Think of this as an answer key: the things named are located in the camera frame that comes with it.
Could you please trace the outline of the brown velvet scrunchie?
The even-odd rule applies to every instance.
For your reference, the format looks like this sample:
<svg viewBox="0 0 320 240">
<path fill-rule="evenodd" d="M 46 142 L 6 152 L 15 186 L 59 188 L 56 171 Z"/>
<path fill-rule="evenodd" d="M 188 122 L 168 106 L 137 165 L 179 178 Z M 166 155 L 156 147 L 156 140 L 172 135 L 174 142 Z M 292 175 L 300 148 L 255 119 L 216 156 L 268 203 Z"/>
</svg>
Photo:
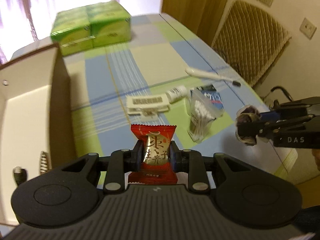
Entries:
<svg viewBox="0 0 320 240">
<path fill-rule="evenodd" d="M 236 132 L 237 139 L 248 145 L 254 146 L 257 144 L 257 134 L 254 130 L 254 121 L 259 120 L 259 112 L 257 108 L 252 105 L 245 105 L 236 114 Z"/>
</svg>

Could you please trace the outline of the red candy packet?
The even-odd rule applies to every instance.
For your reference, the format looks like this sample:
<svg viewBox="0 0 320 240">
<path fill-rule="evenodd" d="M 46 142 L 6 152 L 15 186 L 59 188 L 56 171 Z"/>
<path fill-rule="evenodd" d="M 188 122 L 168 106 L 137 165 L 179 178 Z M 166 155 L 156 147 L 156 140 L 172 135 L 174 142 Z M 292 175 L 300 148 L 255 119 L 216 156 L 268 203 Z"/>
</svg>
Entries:
<svg viewBox="0 0 320 240">
<path fill-rule="evenodd" d="M 170 143 L 175 125 L 132 124 L 131 132 L 143 142 L 139 171 L 128 176 L 130 184 L 175 185 L 178 181 L 170 164 Z"/>
</svg>

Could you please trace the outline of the cotton swab bag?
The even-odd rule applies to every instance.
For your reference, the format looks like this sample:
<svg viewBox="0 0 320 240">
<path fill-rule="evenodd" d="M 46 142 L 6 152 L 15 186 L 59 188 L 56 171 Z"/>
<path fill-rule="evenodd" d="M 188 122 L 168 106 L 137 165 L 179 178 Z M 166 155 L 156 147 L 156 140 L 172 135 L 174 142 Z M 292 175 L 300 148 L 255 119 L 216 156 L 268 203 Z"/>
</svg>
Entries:
<svg viewBox="0 0 320 240">
<path fill-rule="evenodd" d="M 188 134 L 200 143 L 207 136 L 212 122 L 220 118 L 223 111 L 218 110 L 199 90 L 195 89 L 186 99 L 187 113 L 190 116 Z"/>
</svg>

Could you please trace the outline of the white claw hair clip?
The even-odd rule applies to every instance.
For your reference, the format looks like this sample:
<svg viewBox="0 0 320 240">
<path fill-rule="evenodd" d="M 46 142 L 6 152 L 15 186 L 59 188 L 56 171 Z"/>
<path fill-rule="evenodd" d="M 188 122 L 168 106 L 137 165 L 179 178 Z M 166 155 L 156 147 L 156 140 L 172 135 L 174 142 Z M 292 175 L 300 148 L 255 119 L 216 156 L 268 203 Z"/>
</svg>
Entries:
<svg viewBox="0 0 320 240">
<path fill-rule="evenodd" d="M 156 121 L 158 114 L 169 110 L 169 100 L 165 94 L 126 96 L 127 113 L 139 115 L 141 121 Z"/>
</svg>

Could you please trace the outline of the blue floss pick box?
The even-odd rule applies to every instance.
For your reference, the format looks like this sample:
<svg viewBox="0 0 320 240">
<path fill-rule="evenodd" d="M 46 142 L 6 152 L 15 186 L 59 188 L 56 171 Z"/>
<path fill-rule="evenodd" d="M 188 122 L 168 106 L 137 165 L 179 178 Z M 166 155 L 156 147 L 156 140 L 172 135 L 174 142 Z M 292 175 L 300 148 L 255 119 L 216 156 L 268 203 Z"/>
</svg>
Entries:
<svg viewBox="0 0 320 240">
<path fill-rule="evenodd" d="M 214 105 L 218 110 L 224 110 L 221 95 L 213 84 L 194 87 L 190 90 L 191 95 L 195 89 L 199 90 L 205 97 L 207 97 L 211 101 L 212 105 Z"/>
</svg>

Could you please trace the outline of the white small pill bottle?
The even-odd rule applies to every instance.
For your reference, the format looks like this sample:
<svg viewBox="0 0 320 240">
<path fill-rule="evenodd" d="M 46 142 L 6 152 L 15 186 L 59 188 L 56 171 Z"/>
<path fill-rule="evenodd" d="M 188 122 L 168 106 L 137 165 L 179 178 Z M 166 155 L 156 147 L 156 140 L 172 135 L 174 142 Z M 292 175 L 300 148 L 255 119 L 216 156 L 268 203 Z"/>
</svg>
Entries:
<svg viewBox="0 0 320 240">
<path fill-rule="evenodd" d="M 166 91 L 169 103 L 175 103 L 187 96 L 188 90 L 185 86 L 178 86 Z"/>
</svg>

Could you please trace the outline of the tiger-pattern hair clip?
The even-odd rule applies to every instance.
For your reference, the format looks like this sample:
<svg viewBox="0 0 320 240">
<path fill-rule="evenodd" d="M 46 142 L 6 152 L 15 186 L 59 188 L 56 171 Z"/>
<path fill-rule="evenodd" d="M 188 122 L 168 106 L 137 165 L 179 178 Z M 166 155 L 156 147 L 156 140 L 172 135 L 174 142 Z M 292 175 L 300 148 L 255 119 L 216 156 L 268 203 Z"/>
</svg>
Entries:
<svg viewBox="0 0 320 240">
<path fill-rule="evenodd" d="M 40 154 L 39 172 L 44 174 L 50 170 L 50 157 L 49 153 L 42 151 Z"/>
</svg>

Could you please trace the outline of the white toothbrush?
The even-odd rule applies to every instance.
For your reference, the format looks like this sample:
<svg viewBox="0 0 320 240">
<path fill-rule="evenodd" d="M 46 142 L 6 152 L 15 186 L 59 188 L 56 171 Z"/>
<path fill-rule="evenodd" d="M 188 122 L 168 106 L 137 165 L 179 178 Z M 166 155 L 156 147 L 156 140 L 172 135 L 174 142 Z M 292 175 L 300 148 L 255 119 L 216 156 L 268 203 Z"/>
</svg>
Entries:
<svg viewBox="0 0 320 240">
<path fill-rule="evenodd" d="M 212 72 L 207 72 L 204 70 L 191 68 L 191 67 L 185 68 L 185 72 L 190 76 L 204 78 L 204 79 L 210 79 L 210 80 L 217 80 L 217 81 L 228 81 L 236 87 L 241 87 L 241 83 L 239 81 L 233 80 L 231 78 L 224 77 L 219 74 L 212 73 Z"/>
</svg>

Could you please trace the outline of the green toothpaste tube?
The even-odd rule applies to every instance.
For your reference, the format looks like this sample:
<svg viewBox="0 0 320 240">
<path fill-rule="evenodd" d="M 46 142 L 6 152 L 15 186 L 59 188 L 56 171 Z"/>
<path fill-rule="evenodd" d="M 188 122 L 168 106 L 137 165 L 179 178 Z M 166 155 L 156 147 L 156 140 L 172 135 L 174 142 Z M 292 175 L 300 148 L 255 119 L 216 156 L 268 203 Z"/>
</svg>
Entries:
<svg viewBox="0 0 320 240">
<path fill-rule="evenodd" d="M 17 186 L 27 181 L 28 174 L 26 169 L 20 166 L 16 166 L 13 169 L 13 174 L 14 174 L 14 180 Z"/>
</svg>

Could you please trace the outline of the quilted chair cushion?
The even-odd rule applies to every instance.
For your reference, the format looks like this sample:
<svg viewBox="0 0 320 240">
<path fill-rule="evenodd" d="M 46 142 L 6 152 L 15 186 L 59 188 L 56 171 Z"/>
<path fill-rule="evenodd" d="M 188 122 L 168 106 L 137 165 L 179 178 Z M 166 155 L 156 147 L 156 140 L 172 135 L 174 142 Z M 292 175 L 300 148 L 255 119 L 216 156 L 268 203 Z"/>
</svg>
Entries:
<svg viewBox="0 0 320 240">
<path fill-rule="evenodd" d="M 268 12 L 235 0 L 212 48 L 254 87 L 282 55 L 290 32 Z"/>
</svg>

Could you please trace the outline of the checked tablecloth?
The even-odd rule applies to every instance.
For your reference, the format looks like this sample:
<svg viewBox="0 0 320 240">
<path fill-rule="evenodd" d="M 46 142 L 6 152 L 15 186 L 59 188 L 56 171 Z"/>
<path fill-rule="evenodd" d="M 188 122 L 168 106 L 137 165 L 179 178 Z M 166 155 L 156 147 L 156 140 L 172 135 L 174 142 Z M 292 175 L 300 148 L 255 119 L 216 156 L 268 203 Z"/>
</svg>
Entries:
<svg viewBox="0 0 320 240">
<path fill-rule="evenodd" d="M 128 43 L 65 57 L 71 78 L 73 132 L 78 155 L 96 152 L 107 156 L 117 149 L 131 148 L 137 139 L 130 126 L 140 123 L 140 117 L 127 113 L 126 97 L 162 94 L 180 85 L 194 88 L 206 84 L 204 79 L 187 75 L 188 67 L 240 80 L 210 46 L 169 15 L 135 16 L 131 30 L 132 39 Z M 250 147 L 235 136 L 239 109 L 253 105 L 262 112 L 268 110 L 261 98 L 245 82 L 240 87 L 226 81 L 216 81 L 213 85 L 221 95 L 224 113 L 212 123 L 203 142 L 193 142 L 188 134 L 190 118 L 185 100 L 160 114 L 156 124 L 176 126 L 174 140 L 180 148 L 206 156 L 223 152 L 287 178 L 297 160 L 295 150 L 275 148 L 263 141 Z"/>
</svg>

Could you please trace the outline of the brown white storage box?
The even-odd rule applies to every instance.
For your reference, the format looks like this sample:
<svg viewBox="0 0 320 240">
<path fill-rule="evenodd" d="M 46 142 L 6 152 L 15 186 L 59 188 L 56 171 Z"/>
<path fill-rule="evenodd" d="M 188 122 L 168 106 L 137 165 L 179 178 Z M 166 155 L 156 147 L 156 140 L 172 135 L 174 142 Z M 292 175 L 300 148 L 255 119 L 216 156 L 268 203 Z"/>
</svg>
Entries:
<svg viewBox="0 0 320 240">
<path fill-rule="evenodd" d="M 16 226 L 11 208 L 13 169 L 29 179 L 48 166 L 76 158 L 71 114 L 71 79 L 57 44 L 33 50 L 1 66 L 1 224 Z"/>
</svg>

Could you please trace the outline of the brown curtain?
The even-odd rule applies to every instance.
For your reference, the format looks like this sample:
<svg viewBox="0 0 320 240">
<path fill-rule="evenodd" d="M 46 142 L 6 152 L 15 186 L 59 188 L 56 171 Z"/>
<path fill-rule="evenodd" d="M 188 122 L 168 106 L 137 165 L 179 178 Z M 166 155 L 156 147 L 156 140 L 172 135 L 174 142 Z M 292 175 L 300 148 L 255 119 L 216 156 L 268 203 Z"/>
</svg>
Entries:
<svg viewBox="0 0 320 240">
<path fill-rule="evenodd" d="M 163 0 L 164 12 L 211 45 L 227 0 Z"/>
</svg>

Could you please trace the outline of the green tissue multipack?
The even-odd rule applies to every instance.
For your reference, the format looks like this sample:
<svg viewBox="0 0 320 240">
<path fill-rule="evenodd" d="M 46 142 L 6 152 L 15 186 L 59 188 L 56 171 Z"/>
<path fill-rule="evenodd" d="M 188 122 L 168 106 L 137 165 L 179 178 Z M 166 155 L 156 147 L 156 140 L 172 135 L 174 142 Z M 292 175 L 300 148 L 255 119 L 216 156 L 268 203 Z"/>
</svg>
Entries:
<svg viewBox="0 0 320 240">
<path fill-rule="evenodd" d="M 67 56 L 131 40 L 131 15 L 117 1 L 58 12 L 50 38 Z"/>
</svg>

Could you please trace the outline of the wall light switch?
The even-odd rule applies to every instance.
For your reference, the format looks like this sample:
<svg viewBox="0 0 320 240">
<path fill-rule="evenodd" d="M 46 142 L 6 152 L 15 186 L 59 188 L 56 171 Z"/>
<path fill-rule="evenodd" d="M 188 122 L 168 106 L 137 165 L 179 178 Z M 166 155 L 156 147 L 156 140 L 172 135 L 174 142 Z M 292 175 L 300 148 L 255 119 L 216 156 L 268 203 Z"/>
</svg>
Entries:
<svg viewBox="0 0 320 240">
<path fill-rule="evenodd" d="M 299 28 L 300 32 L 303 33 L 308 39 L 312 39 L 315 34 L 317 27 L 311 23 L 307 18 L 304 18 Z"/>
</svg>

